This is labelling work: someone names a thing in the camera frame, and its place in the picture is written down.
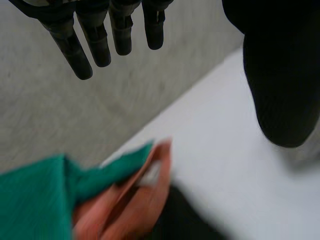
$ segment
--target robotic hand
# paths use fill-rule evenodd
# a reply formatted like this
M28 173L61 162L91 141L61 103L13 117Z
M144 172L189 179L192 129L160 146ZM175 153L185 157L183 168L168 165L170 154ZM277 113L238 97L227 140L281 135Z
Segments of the robotic hand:
M144 26L150 49L157 50L164 42L165 9L173 0L10 0L30 18L38 19L50 32L76 76L92 77L93 71L74 31L74 12L79 20L98 67L111 63L104 20L109 11L113 40L119 55L132 50L131 14L142 1Z

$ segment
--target concrete floor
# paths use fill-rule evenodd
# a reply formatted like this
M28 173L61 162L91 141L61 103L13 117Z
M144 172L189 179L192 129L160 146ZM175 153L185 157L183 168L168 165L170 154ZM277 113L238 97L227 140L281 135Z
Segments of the concrete floor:
M49 33L8 1L0 3L0 172L65 152L83 166L102 162L232 51L243 36L221 0L175 0L166 11L162 49L148 49L141 7L133 16L132 53L94 65L79 80Z

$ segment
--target green cloth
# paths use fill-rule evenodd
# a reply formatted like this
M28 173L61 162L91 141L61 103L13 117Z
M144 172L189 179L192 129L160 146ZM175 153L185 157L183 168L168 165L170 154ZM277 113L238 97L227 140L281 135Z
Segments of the green cloth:
M76 204L138 171L152 143L105 167L83 170L56 155L0 175L1 240L70 240Z

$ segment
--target dark fabric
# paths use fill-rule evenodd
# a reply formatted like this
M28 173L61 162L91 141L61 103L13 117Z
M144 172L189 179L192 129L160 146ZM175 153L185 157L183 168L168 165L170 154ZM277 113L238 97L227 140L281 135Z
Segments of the dark fabric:
M298 147L320 114L320 2L223 0L245 34L244 70L264 135Z
M176 186L171 186L160 218L144 240L177 239L225 240L228 238L201 219L181 191Z

